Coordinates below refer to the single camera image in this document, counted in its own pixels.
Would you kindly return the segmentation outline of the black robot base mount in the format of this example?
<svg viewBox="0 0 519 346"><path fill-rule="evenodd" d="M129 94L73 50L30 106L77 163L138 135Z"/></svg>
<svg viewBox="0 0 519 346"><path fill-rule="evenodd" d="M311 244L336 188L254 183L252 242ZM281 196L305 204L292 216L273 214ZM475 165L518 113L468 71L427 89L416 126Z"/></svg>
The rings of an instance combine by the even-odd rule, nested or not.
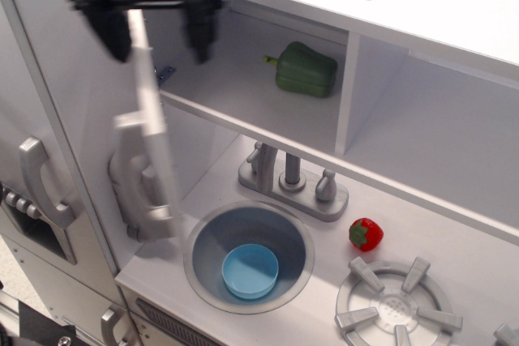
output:
<svg viewBox="0 0 519 346"><path fill-rule="evenodd" d="M60 326L20 301L1 302L1 345L85 345L75 329Z"/></svg>

